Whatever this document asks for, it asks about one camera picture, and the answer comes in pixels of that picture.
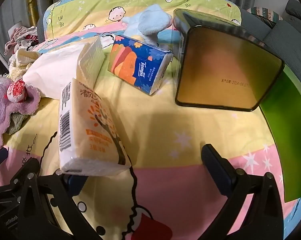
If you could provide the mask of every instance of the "cushion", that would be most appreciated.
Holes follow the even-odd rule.
[[[263,41],[285,61],[301,82],[301,34],[288,22],[279,21]]]
[[[227,0],[61,0],[45,12],[45,37],[52,40],[94,27],[105,27],[102,32],[124,31],[123,17],[131,17],[156,3],[170,15],[177,8],[186,8],[241,23],[239,8]],[[170,38],[171,31],[165,31]]]
[[[250,14],[242,8],[239,9],[242,16],[241,26],[254,37],[263,40],[271,31],[271,28],[260,21],[255,15]]]
[[[295,16],[301,20],[301,4],[300,4],[300,2],[298,2],[296,0],[289,0],[286,5],[285,11],[289,15]]]
[[[301,34],[301,20],[295,16],[288,15],[285,21],[293,26]]]
[[[273,28],[275,24],[282,20],[278,13],[263,7],[253,7],[247,10],[249,13],[257,16],[262,22]]]

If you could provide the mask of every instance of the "pillow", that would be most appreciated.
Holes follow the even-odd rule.
[[[209,13],[237,25],[241,23],[239,8],[227,0],[61,0],[45,12],[45,38],[52,40],[95,27],[104,27],[102,32],[124,31],[127,24],[123,17],[134,16],[153,4],[158,4],[170,15],[177,8],[186,8]],[[171,28],[170,32],[166,30],[166,36],[165,40],[171,39]]]
[[[283,20],[276,12],[263,7],[253,7],[247,9],[247,11],[256,15],[271,28],[273,28],[279,20]]]
[[[286,8],[286,13],[301,20],[301,4],[296,0],[289,0]]]

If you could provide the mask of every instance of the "tissue pack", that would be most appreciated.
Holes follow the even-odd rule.
[[[41,97],[60,99],[72,78],[94,88],[104,57],[98,36],[74,41],[41,55],[23,75],[23,81],[38,88]]]
[[[58,140],[66,174],[111,176],[130,167],[108,106],[74,78],[60,96]]]
[[[117,35],[108,71],[151,95],[159,89],[172,53],[130,37]]]

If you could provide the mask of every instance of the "green object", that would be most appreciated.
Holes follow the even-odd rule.
[[[6,133],[11,135],[16,133],[20,128],[25,119],[27,119],[29,115],[27,114],[20,114],[20,113],[12,113],[11,114],[11,123],[7,128]]]
[[[273,134],[284,178],[285,202],[301,197],[301,83],[286,65],[260,108]]]

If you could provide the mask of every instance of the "gold curtain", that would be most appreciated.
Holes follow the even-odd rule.
[[[26,3],[29,24],[31,26],[36,26],[39,19],[37,0],[26,0]]]

